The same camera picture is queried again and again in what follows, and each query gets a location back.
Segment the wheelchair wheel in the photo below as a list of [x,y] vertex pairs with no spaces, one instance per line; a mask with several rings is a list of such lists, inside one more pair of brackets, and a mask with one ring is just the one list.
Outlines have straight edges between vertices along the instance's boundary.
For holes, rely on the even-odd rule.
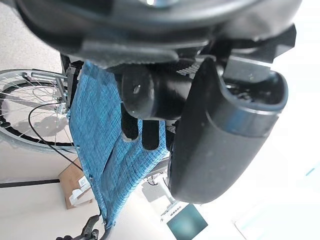
[[19,147],[51,152],[51,148],[31,129],[28,115],[40,105],[53,104],[36,109],[30,116],[31,124],[48,144],[60,150],[74,152],[66,103],[57,80],[62,81],[67,95],[67,77],[59,73],[27,69],[0,71],[2,139]]

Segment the floor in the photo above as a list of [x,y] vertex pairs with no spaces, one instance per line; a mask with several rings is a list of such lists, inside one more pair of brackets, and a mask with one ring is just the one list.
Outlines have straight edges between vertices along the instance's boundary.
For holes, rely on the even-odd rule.
[[[61,73],[59,52],[24,26],[16,13],[0,3],[0,71],[41,69]],[[0,139],[0,183],[56,179],[69,164],[57,154],[34,153]]]

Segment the monitor screen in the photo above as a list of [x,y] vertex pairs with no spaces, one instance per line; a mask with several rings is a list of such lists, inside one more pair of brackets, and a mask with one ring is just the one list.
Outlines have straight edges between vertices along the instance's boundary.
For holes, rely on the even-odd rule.
[[193,204],[182,209],[167,225],[177,240],[192,240],[208,226]]

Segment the white wall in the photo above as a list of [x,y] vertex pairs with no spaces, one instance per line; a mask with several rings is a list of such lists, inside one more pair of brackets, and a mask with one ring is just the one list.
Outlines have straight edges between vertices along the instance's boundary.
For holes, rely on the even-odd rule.
[[[76,159],[76,154],[67,154]],[[0,142],[0,183],[57,179],[69,165],[55,153],[34,152]]]
[[[64,235],[76,237],[89,217],[99,213],[96,202],[66,210],[59,183],[0,188],[0,196],[0,232],[10,240],[55,240]],[[101,222],[95,227],[104,232]],[[170,240],[171,236],[147,200],[133,193],[110,239]]]

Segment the black plastic cover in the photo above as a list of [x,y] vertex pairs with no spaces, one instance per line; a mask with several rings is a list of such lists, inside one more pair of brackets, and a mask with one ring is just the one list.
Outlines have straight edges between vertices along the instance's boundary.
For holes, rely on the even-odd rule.
[[139,0],[15,2],[43,41],[108,68],[192,58],[210,41],[274,37],[292,24],[301,0],[180,0],[161,9]]
[[181,117],[192,79],[176,72],[128,66],[122,75],[121,97],[127,112],[142,120]]
[[192,82],[171,152],[172,196],[203,204],[222,195],[264,144],[287,99],[278,73],[236,87],[226,85],[215,62],[206,59]]

